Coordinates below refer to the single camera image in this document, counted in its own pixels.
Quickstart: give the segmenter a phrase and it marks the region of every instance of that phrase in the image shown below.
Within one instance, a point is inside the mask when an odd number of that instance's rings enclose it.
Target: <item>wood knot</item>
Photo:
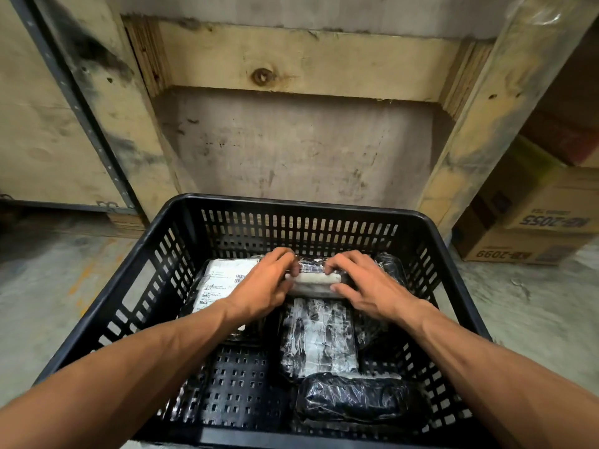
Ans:
[[[265,67],[259,67],[251,73],[251,80],[259,87],[268,85],[270,82],[274,81],[275,78],[276,75],[274,72]]]

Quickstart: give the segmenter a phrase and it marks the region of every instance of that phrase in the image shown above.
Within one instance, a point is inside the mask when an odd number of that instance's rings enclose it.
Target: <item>forearm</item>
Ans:
[[[223,299],[72,363],[0,411],[2,447],[120,447],[246,315]]]
[[[397,322],[504,447],[594,447],[599,399],[464,329],[425,301]]]

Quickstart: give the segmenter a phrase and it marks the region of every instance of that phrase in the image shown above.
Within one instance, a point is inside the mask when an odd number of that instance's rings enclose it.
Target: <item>crate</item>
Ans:
[[[248,257],[277,246],[324,257],[350,249],[371,255],[387,251],[401,259],[414,295],[437,305],[433,291],[442,284],[460,324],[490,339],[436,227],[418,212],[187,194],[164,206],[37,382],[124,335],[175,319],[206,259]],[[401,335],[387,359],[361,360],[370,371],[414,377],[429,392],[431,424],[399,441],[292,430],[292,390],[276,374],[278,345],[243,344],[220,345],[202,372],[189,379],[135,438],[204,447],[286,449],[398,442],[496,446],[430,358],[408,334]]]

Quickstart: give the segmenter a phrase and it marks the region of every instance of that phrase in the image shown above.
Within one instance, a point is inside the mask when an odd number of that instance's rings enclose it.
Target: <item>plastic-wrapped package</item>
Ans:
[[[199,272],[192,283],[192,297],[181,309],[180,317],[197,312],[229,296],[260,259],[260,257],[217,258],[207,261],[205,268]],[[244,340],[259,336],[263,325],[263,320],[243,325],[227,340]]]
[[[353,280],[345,271],[337,270],[325,274],[324,258],[303,258],[299,261],[299,275],[294,279],[294,286],[289,296],[307,296],[319,299],[340,299],[341,296],[331,291],[331,285],[338,283],[353,284]]]
[[[285,303],[281,369],[292,381],[317,372],[357,372],[352,313],[341,301]]]
[[[428,423],[432,408],[420,383],[397,375],[322,373],[300,384],[295,415],[312,428],[413,432]]]
[[[401,261],[396,256],[381,252],[374,261],[400,285],[406,286],[406,273]],[[389,332],[389,323],[369,317],[361,311],[355,311],[355,331],[358,350],[363,351],[381,341]]]

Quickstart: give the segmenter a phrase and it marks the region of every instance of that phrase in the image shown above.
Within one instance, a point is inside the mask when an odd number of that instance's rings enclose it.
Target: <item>hand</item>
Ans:
[[[287,271],[292,277],[297,277],[299,265],[291,249],[277,247],[251,269],[227,299],[244,309],[247,321],[264,317],[283,303],[294,281],[281,282],[281,279]]]
[[[383,271],[372,258],[357,250],[329,258],[325,263],[325,273],[330,274],[334,269],[347,271],[359,291],[347,284],[334,284],[331,289],[371,317],[397,321],[407,307],[421,301]]]

